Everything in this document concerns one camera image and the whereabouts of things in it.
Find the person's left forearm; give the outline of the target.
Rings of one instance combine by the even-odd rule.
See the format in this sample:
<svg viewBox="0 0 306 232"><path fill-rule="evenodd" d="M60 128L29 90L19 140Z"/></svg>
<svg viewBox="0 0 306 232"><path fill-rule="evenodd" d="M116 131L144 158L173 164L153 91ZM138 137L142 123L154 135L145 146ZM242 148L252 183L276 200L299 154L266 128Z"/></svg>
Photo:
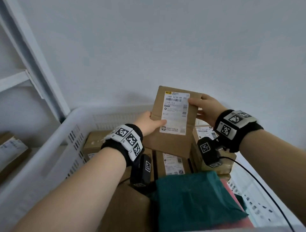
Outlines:
<svg viewBox="0 0 306 232"><path fill-rule="evenodd" d="M13 232L95 232L126 169L124 156L103 148L38 202Z"/></svg>

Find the person's right forearm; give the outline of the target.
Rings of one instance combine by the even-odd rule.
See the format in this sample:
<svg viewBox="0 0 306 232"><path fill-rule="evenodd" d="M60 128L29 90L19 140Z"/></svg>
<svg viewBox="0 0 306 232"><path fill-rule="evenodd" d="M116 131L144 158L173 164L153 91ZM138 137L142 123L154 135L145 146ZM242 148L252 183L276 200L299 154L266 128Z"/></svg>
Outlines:
<svg viewBox="0 0 306 232"><path fill-rule="evenodd" d="M306 227L306 151L265 130L248 133L239 151Z"/></svg>

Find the pink plastic package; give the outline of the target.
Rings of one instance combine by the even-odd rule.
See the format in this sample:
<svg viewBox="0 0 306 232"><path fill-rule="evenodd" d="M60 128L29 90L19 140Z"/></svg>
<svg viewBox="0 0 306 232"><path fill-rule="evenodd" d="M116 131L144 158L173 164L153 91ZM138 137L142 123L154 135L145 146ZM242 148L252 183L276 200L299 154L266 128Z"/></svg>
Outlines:
<svg viewBox="0 0 306 232"><path fill-rule="evenodd" d="M233 198L235 203L244 212L244 210L243 210L242 206L240 205L239 201L237 200L237 198L235 197L234 193L232 192L232 190L228 186L227 181L225 179L222 179L222 178L220 179L220 181L222 182L223 186L228 191L230 196ZM225 224L222 224L222 225L218 225L214 229L221 230L221 229L233 229L233 228L254 228L254 225L252 224L252 222L250 221L250 219L247 216L246 218L243 218L243 219L241 219L241 220L239 220L237 222L225 223Z"/></svg>

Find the cardboard box, black tape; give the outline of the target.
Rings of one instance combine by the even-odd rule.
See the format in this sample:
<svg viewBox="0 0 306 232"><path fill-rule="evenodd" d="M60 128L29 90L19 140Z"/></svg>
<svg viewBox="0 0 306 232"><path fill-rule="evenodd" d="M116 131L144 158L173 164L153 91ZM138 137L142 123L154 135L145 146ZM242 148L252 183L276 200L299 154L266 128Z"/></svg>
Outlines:
<svg viewBox="0 0 306 232"><path fill-rule="evenodd" d="M154 180L168 175L183 175L196 172L190 159L153 151Z"/></svg>

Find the large plain cardboard box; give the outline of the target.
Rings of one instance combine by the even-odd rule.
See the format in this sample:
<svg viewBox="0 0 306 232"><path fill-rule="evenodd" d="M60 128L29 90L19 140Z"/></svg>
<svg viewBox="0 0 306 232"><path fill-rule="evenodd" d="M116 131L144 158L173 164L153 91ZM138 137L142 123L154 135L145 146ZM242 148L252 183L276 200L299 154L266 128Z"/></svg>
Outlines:
<svg viewBox="0 0 306 232"><path fill-rule="evenodd" d="M158 232L157 204L127 183L120 184L96 232Z"/></svg>

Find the cardboard parcel with worn label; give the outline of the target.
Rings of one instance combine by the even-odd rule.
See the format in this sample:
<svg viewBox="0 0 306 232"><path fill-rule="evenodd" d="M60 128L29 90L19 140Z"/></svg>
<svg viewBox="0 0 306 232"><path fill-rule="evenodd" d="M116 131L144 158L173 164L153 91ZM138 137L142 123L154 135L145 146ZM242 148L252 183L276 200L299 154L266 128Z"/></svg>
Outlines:
<svg viewBox="0 0 306 232"><path fill-rule="evenodd" d="M0 185L24 162L31 153L11 132L0 133Z"/></svg>

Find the teal plastic package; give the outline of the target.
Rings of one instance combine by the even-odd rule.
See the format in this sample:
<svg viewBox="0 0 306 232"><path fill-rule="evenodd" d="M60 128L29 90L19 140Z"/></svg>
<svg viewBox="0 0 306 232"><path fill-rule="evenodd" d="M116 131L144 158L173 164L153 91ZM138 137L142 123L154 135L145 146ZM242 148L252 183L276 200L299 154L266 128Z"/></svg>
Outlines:
<svg viewBox="0 0 306 232"><path fill-rule="evenodd" d="M156 190L158 232L212 229L248 216L214 171L165 176Z"/></svg>

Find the black wristband with marker tags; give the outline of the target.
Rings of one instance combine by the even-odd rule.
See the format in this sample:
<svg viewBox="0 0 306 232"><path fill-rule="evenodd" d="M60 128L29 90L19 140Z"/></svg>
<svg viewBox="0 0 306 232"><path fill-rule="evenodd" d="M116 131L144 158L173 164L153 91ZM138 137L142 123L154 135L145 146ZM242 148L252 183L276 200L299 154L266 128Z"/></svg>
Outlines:
<svg viewBox="0 0 306 232"><path fill-rule="evenodd" d="M263 130L257 119L241 110L225 110L218 116L214 126L220 144L230 153L239 152L243 138L257 130Z"/></svg>
<svg viewBox="0 0 306 232"><path fill-rule="evenodd" d="M116 127L104 138L103 148L113 148L119 151L126 160L126 166L136 167L144 152L143 133L135 124L124 124Z"/></svg>

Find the person's right hand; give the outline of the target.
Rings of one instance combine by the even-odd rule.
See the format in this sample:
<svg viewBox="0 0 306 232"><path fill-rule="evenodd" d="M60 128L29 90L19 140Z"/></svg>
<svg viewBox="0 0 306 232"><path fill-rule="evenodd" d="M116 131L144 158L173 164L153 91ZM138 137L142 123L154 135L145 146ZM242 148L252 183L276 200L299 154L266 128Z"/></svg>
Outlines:
<svg viewBox="0 0 306 232"><path fill-rule="evenodd" d="M228 109L210 95L202 94L200 99L203 99L204 105L197 106L199 109L197 119L205 121L210 126L214 127L220 114Z"/></svg>

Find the white metal shelf frame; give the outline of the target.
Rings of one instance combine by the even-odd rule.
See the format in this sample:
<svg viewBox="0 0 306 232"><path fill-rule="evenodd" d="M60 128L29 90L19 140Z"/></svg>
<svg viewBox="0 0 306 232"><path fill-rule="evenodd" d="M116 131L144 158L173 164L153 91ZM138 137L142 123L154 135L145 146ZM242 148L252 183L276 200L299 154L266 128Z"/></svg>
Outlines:
<svg viewBox="0 0 306 232"><path fill-rule="evenodd" d="M0 24L30 75L30 80L57 121L70 114L67 101L34 36L18 0L0 0Z"/></svg>

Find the person's left hand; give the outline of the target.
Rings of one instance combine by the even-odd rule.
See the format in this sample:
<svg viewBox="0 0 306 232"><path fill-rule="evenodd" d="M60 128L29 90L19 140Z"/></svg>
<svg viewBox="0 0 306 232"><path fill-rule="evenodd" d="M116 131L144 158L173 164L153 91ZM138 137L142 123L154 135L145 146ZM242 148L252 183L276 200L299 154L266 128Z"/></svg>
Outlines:
<svg viewBox="0 0 306 232"><path fill-rule="evenodd" d="M140 129L143 138L153 133L157 128L159 128L159 127L150 126L150 120L151 120L150 116L151 112L145 111L144 113L140 114L140 116L136 119L135 122L132 123L133 125L137 126Z"/></svg>

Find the cardboard box with tape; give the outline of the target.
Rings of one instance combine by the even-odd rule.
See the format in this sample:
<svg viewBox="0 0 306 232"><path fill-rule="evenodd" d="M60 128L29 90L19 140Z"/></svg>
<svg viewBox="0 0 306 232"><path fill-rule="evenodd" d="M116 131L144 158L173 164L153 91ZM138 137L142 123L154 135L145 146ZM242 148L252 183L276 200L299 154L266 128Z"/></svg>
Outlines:
<svg viewBox="0 0 306 232"><path fill-rule="evenodd" d="M87 140L83 146L82 153L86 162L94 157L96 153L101 150L106 135L110 134L112 130L102 130L90 132Z"/></svg>

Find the white plastic crate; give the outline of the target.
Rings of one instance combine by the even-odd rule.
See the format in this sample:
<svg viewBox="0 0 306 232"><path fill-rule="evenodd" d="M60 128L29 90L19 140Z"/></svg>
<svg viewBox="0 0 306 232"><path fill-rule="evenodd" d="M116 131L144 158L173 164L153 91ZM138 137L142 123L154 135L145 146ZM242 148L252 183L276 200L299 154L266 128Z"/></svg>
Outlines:
<svg viewBox="0 0 306 232"><path fill-rule="evenodd" d="M45 195L85 164L81 150L94 130L133 122L153 105L85 106L73 110L46 143L0 187L0 232L9 232ZM292 232L259 184L234 164L230 189L240 193L258 232Z"/></svg>

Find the cardboard box with white label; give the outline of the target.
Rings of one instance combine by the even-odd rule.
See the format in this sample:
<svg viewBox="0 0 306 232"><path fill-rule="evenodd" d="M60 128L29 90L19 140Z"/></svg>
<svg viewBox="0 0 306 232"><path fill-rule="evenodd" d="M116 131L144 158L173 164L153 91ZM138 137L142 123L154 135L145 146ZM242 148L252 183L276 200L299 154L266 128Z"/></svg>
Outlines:
<svg viewBox="0 0 306 232"><path fill-rule="evenodd" d="M210 139L214 140L217 138L217 134L214 132L213 127L211 126L195 126L193 129L193 141L191 146L191 156L194 161L194 164L197 168L197 171L215 171L217 175L228 175L232 171L232 167L234 162L229 159L221 159L222 165L211 168L207 166L201 154L197 151L197 141L203 137L209 137Z"/></svg>

